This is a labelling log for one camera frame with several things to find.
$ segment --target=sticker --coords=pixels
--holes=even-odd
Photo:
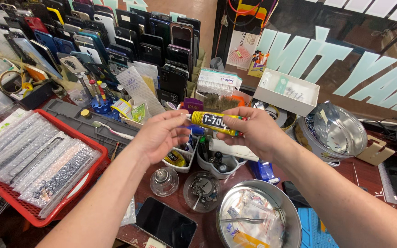
[[[127,21],[127,22],[130,22],[130,21],[131,21],[131,19],[130,19],[130,17],[129,17],[129,16],[126,16],[126,15],[121,15],[120,17],[121,17],[121,18],[122,18],[122,20],[124,20],[124,21]]]
[[[145,248],[166,248],[166,245],[150,237],[146,242]]]

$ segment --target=plastic tray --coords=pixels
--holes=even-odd
[[[79,200],[85,195],[88,189],[94,185],[97,178],[104,172],[107,168],[110,160],[108,159],[108,151],[105,147],[101,146],[97,142],[91,140],[80,132],[76,131],[74,128],[68,126],[64,122],[58,120],[54,116],[50,115],[44,110],[35,110],[35,112],[42,115],[53,125],[55,125],[59,130],[66,133],[71,138],[78,138],[87,144],[92,149],[96,149],[101,152],[100,158],[91,166],[84,177],[73,187],[73,189],[63,198],[59,205],[52,211],[52,213],[45,219],[38,217],[40,208],[26,203],[23,200],[19,200],[19,193],[15,192],[10,188],[9,185],[0,182],[0,195],[16,209],[22,216],[24,216],[27,221],[36,227],[44,227],[48,225],[53,220],[60,220],[66,216],[73,207],[79,202]]]
[[[301,248],[339,248],[328,230],[325,233],[321,231],[319,217],[313,208],[301,207],[298,209],[298,215],[303,230]]]
[[[87,120],[85,117],[80,115],[83,108],[64,102],[61,99],[50,100],[42,109],[55,116],[58,120],[83,133],[95,142],[105,146],[108,149],[109,158],[113,155],[114,149],[116,148],[116,142],[120,143],[117,147],[117,155],[127,146],[127,144],[130,143],[130,140],[111,133],[106,127],[95,128],[91,123],[94,121],[100,121],[110,126],[114,131],[126,133],[132,136],[136,136],[137,132],[140,130],[139,128],[132,127],[126,123],[116,121],[94,112],[90,112],[92,118]]]

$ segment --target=finger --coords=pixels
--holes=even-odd
[[[223,116],[223,122],[226,126],[231,129],[245,133],[247,131],[247,121],[242,121],[238,118],[232,118],[230,116]]]
[[[169,119],[172,119],[174,117],[180,116],[182,113],[183,114],[188,114],[189,112],[188,112],[188,110],[170,110],[170,111],[166,111],[166,112],[163,112],[161,114],[158,114],[158,115],[152,117],[151,118],[152,120],[151,119],[150,120],[151,120],[151,122],[169,120]]]
[[[185,136],[174,137],[173,138],[173,147],[175,147],[175,146],[177,146],[179,144],[184,144],[184,143],[186,143],[188,141],[189,141],[189,137],[185,137]]]
[[[217,133],[217,139],[219,140],[225,140],[227,138],[231,138],[232,136],[230,136],[229,134],[224,134],[224,133]]]
[[[165,128],[166,130],[171,130],[176,127],[181,126],[186,120],[186,115],[185,114],[179,114],[177,117],[160,121],[160,126]]]
[[[176,136],[180,136],[180,135],[190,135],[191,134],[191,130],[189,130],[188,128],[185,127],[176,127],[173,130],[171,130],[171,137],[174,138]]]
[[[224,110],[222,114],[225,115],[238,115],[242,117],[251,117],[256,109],[250,107],[236,107],[230,110]]]
[[[244,138],[231,137],[224,140],[224,142],[230,146],[245,146]]]

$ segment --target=toothbrush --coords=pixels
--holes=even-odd
[[[131,135],[128,135],[128,134],[124,134],[124,133],[116,132],[116,131],[114,131],[113,129],[111,129],[111,127],[109,127],[109,126],[106,125],[106,124],[103,124],[103,123],[100,122],[100,121],[94,121],[93,123],[91,123],[91,125],[93,125],[94,127],[102,127],[102,126],[104,126],[104,127],[108,128],[108,130],[110,130],[110,132],[112,132],[112,133],[115,134],[115,135],[118,135],[118,136],[120,136],[120,137],[122,137],[122,138],[126,138],[126,139],[129,139],[129,140],[134,139],[134,136],[131,136]]]

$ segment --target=silicone mat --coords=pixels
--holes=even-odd
[[[321,231],[321,223],[313,208],[299,208],[303,239],[301,248],[339,248],[328,230]]]

